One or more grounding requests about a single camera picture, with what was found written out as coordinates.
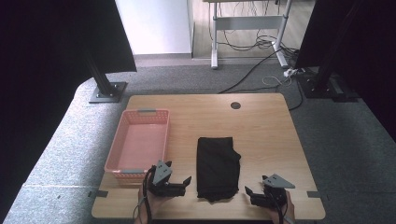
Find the pink plastic basket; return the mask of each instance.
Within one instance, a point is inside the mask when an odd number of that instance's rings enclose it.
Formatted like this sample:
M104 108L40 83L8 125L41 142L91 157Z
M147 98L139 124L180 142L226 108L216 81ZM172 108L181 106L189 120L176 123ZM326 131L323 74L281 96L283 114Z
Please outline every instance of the pink plastic basket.
M141 183L151 165L165 161L168 133L166 109L123 111L105 171L120 184Z

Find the grey carpet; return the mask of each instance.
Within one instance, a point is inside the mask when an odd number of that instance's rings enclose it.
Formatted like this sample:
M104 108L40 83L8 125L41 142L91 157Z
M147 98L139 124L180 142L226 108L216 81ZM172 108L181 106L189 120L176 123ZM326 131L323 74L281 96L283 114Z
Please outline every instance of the grey carpet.
M216 71L208 65L139 67L137 73L109 74L110 81L128 82L116 104L89 104L96 84L87 80L77 89L5 223L130 223L91 215L93 195L129 98L137 94L218 93L238 82L252 66L227 64ZM232 91L261 88L263 77L282 75L278 64L262 64ZM265 80L276 84L272 78ZM289 108L301 102L295 80L278 91ZM318 223L393 223L396 144L363 100L334 103L304 99L290 114L327 213Z

